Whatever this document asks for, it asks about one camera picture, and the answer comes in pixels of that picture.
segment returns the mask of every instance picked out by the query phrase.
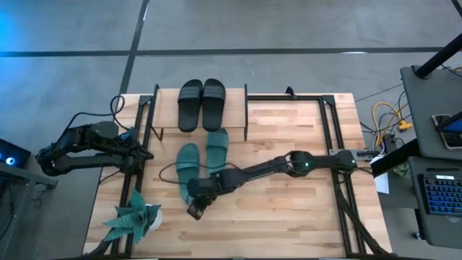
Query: concrete floor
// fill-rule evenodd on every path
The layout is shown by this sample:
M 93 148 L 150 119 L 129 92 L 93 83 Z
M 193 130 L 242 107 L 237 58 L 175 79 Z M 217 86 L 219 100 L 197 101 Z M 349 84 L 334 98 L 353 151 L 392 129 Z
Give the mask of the concrete floor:
M 0 51 L 127 51 L 142 0 L 3 0 Z M 205 48 L 440 47 L 461 30 L 450 0 L 151 0 L 139 50 Z M 401 83 L 402 66 L 433 53 L 305 54 L 137 57 L 128 92 L 180 87 L 215 77 L 249 92 L 352 92 L 356 99 Z M 58 138 L 78 111 L 108 111 L 117 95 L 126 56 L 0 58 L 0 137 L 32 153 Z M 462 64 L 460 54 L 447 66 Z M 395 103 L 402 87 L 361 100 L 361 121 L 373 127 L 378 101 Z M 388 110 L 383 108 L 379 114 Z M 100 121 L 84 117 L 75 125 Z M 405 141 L 413 131 L 398 133 Z M 365 134 L 367 144 L 373 136 Z M 37 169 L 34 160 L 29 167 Z M 78 256 L 92 211 L 99 169 L 58 177 L 58 188 L 32 202 L 9 256 L 56 259 Z M 393 252 L 400 256 L 459 259 L 462 251 L 416 241 L 413 212 L 384 208 Z

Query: desk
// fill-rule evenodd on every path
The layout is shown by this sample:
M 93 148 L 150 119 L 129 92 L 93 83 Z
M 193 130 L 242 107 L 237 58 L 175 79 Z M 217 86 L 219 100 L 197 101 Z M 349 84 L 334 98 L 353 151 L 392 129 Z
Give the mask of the desk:
M 353 95 L 334 96 L 345 147 L 364 148 Z M 123 110 L 118 116 L 128 126 L 133 125 L 136 115 Z M 334 137 L 330 116 L 329 123 Z M 248 141 L 243 140 L 240 129 L 228 132 L 228 161 L 243 168 L 290 150 L 326 154 L 319 104 L 312 101 L 249 101 Z M 344 256 L 330 170 L 315 170 L 306 178 L 275 174 L 252 181 L 232 194 L 220 196 L 196 221 L 186 213 L 178 186 L 160 181 L 158 173 L 175 161 L 178 150 L 188 142 L 198 145 L 201 162 L 205 163 L 206 132 L 166 129 L 162 142 L 155 136 L 151 139 L 149 150 L 154 159 L 147 161 L 141 194 L 147 203 L 162 205 L 164 219 L 159 230 L 147 233 L 134 245 L 132 257 Z M 101 178 L 114 171 L 103 169 Z M 162 177 L 176 179 L 175 168 L 166 170 Z M 379 244 L 391 251 L 372 176 L 357 172 L 352 181 L 361 220 Z M 122 183 L 123 175 L 115 175 L 98 188 L 84 253 L 94 249 L 107 234 L 109 229 L 102 223 L 116 216 L 114 206 L 119 203 Z M 350 236 L 355 244 L 354 232 L 350 231 Z

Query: slide sandal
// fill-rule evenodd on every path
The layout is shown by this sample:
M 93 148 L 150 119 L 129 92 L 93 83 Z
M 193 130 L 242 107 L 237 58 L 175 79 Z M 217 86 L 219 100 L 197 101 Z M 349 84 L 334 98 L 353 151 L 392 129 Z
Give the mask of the slide sandal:
M 202 126 L 206 131 L 218 131 L 222 127 L 225 100 L 225 86 L 216 79 L 206 80 L 202 93 Z
M 181 147 L 176 156 L 176 172 L 178 182 L 188 183 L 192 178 L 199 176 L 199 149 L 196 144 L 189 143 Z M 187 203 L 191 203 L 193 198 L 189 196 L 186 184 L 180 184 L 180 197 Z
M 230 137 L 226 129 L 220 129 L 216 132 L 207 134 L 207 175 L 225 169 L 224 166 L 216 168 L 217 166 L 226 163 L 226 155 L 228 153 L 228 145 L 230 144 Z
M 202 82 L 192 79 L 186 82 L 178 95 L 178 128 L 185 133 L 194 131 L 201 110 Z

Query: blue keyboard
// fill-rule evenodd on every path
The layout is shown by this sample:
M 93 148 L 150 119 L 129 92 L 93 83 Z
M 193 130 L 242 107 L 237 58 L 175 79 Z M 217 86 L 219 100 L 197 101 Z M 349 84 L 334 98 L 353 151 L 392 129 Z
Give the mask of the blue keyboard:
M 430 214 L 462 216 L 462 181 L 424 178 Z

